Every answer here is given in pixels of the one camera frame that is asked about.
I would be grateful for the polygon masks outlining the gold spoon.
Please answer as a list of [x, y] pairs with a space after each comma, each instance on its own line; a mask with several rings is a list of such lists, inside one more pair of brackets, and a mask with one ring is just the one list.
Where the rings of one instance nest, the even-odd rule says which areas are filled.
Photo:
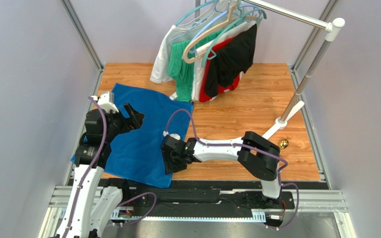
[[285, 149], [285, 148], [287, 148], [288, 146], [289, 146], [289, 140], [288, 139], [282, 139], [280, 142], [279, 142], [279, 147], [281, 148], [281, 149]]

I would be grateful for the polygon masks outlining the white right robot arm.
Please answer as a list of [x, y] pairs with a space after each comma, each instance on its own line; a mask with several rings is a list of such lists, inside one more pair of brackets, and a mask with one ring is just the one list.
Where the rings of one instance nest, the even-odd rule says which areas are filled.
[[262, 194], [269, 199], [281, 196], [279, 182], [280, 148], [252, 131], [243, 137], [229, 140], [205, 140], [165, 134], [160, 150], [165, 173], [177, 173], [189, 164], [211, 160], [239, 162], [251, 175], [260, 180]]

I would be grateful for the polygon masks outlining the blue cloth napkin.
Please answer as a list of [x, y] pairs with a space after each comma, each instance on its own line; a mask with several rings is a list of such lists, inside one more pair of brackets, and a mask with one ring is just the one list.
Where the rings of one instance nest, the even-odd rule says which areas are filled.
[[178, 102], [168, 96], [148, 89], [116, 84], [112, 91], [100, 96], [91, 96], [90, 101], [116, 106], [125, 117], [123, 107], [130, 105], [144, 114], [141, 128], [117, 135], [110, 143], [111, 153], [104, 173], [119, 176], [142, 184], [168, 188], [172, 174], [165, 174], [165, 166], [160, 150], [163, 133], [169, 131], [181, 138], [186, 136], [193, 104]]

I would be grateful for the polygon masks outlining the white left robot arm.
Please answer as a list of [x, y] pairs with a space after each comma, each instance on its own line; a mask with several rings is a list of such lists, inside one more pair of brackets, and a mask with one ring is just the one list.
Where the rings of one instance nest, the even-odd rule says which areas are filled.
[[85, 132], [75, 151], [73, 185], [64, 218], [55, 232], [57, 238], [100, 238], [123, 195], [128, 181], [110, 179], [95, 202], [98, 184], [111, 153], [110, 143], [119, 134], [142, 126], [144, 114], [129, 103], [123, 104], [128, 117], [116, 106], [98, 104], [86, 114]]

